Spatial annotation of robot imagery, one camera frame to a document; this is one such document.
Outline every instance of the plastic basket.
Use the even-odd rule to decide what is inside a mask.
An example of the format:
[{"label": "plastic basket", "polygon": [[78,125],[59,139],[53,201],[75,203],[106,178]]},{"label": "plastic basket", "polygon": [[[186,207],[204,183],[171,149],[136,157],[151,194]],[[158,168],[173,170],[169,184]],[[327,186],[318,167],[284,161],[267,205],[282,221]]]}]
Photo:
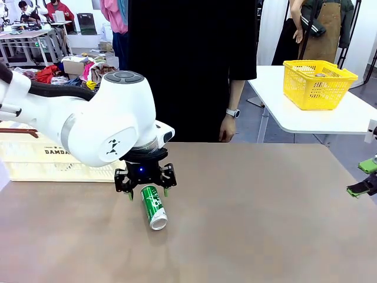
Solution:
[{"label": "plastic basket", "polygon": [[285,61],[284,94],[302,110],[333,110],[358,76],[326,61]]},{"label": "plastic basket", "polygon": [[12,181],[112,183],[115,169],[125,168],[121,161],[86,166],[30,126],[13,122],[0,123],[0,160]]}]

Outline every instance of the green can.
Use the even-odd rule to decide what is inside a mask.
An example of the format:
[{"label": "green can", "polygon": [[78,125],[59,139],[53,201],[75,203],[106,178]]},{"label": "green can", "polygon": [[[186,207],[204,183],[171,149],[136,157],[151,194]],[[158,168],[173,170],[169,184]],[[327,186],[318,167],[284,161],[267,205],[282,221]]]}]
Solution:
[{"label": "green can", "polygon": [[149,227],[153,230],[163,229],[167,224],[167,216],[156,187],[143,187],[141,198],[147,212]]}]

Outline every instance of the wristwatch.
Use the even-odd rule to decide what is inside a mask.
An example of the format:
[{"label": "wristwatch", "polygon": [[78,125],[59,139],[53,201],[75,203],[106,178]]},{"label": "wristwatch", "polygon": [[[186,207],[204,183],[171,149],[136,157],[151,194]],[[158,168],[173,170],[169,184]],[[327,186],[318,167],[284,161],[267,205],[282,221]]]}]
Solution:
[{"label": "wristwatch", "polygon": [[231,115],[232,117],[237,119],[238,117],[240,117],[241,111],[238,109],[235,109],[235,110],[227,109],[226,114]]}]

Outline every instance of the desk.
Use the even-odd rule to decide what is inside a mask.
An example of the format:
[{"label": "desk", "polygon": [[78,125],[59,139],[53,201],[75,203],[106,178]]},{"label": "desk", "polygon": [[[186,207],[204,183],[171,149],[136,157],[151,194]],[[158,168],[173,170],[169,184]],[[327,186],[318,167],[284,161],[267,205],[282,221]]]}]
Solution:
[{"label": "desk", "polygon": [[148,227],[140,188],[130,202],[112,184],[9,184],[1,280],[375,282],[377,206],[346,193],[355,180],[325,146],[168,148],[178,186],[161,198],[162,231]]},{"label": "desk", "polygon": [[64,28],[64,36],[65,38],[67,39],[67,45],[68,45],[68,55],[73,55],[72,53],[72,49],[71,49],[71,46],[70,46],[70,39],[68,38],[68,33],[67,33],[67,29],[65,27],[65,25],[67,24],[70,24],[72,23],[72,21],[65,21],[65,22],[53,22],[51,23],[52,26],[59,26],[59,25],[62,25],[63,28]]},{"label": "desk", "polygon": [[258,143],[264,141],[269,114],[284,131],[306,134],[365,134],[370,119],[377,120],[377,109],[350,92],[334,110],[301,110],[283,93],[284,66],[258,66],[257,79],[249,83],[265,105]]},{"label": "desk", "polygon": [[[53,37],[54,36],[56,37],[56,35],[54,34],[54,30],[52,30],[52,29],[51,30],[43,30],[42,29],[42,30],[39,30],[39,31],[23,31],[21,34],[16,34],[16,35],[0,34],[0,50],[1,50],[1,53],[3,54],[3,58],[4,58],[5,63],[10,65],[10,66],[35,65],[35,63],[31,60],[28,48],[32,48],[32,49],[35,48],[35,47],[30,46],[30,45],[37,42],[39,44],[39,49],[41,50],[41,53],[42,53],[44,64],[46,66],[48,66],[49,64],[48,64],[46,54],[45,54],[43,46],[42,46],[41,37],[49,37],[50,35],[52,35]],[[26,59],[27,59],[26,62],[9,63],[8,58],[6,57],[4,44],[8,45],[10,50],[12,50],[12,47],[11,47],[12,44],[18,44],[18,42],[14,43],[14,42],[10,42],[9,40],[20,40],[23,51],[24,51]],[[49,40],[49,38],[46,39],[46,43],[47,43],[48,49],[50,51],[52,61],[58,62],[58,58],[55,56],[54,47],[52,46],[51,40]]]}]

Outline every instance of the pink shirt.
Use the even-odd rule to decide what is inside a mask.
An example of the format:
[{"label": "pink shirt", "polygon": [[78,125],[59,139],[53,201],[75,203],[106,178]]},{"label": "pink shirt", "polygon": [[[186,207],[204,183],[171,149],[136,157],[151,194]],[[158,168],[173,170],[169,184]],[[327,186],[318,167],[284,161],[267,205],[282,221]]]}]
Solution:
[{"label": "pink shirt", "polygon": [[111,29],[114,32],[125,34],[128,31],[128,26],[123,24],[117,0],[100,0],[100,4],[101,12],[104,14],[106,20],[110,22]]}]

